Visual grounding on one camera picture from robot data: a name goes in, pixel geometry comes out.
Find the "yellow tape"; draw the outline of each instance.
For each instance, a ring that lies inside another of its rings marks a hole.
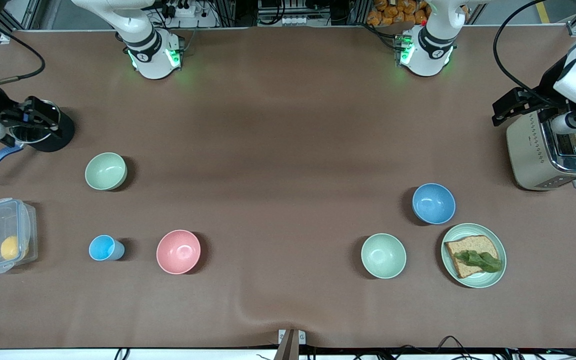
[[[543,2],[535,5],[537,7],[537,13],[539,13],[539,19],[541,20],[542,24],[550,24],[551,19],[548,18],[548,13],[546,12],[546,6],[544,6]]]

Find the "toast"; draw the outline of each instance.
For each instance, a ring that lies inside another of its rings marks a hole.
[[[468,278],[468,276],[483,272],[484,270],[478,266],[468,266],[464,264],[464,262],[455,257],[455,254],[461,253],[462,251],[474,250],[477,253],[489,253],[493,258],[499,259],[499,253],[495,248],[495,244],[484,235],[467,236],[457,241],[447,242],[445,245],[448,253],[450,253],[454,268],[457,270],[457,276],[459,276],[460,279]]]

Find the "container lid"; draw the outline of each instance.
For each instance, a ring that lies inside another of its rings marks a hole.
[[[29,241],[30,217],[24,203],[0,199],[0,273],[25,257]]]

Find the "transparent food container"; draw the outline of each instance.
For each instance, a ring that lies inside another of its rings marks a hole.
[[[0,199],[0,274],[37,259],[37,213],[21,200]]]

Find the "blue bowl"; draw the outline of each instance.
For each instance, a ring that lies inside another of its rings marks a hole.
[[[443,224],[455,214],[455,197],[439,184],[423,184],[412,196],[414,214],[428,224]]]

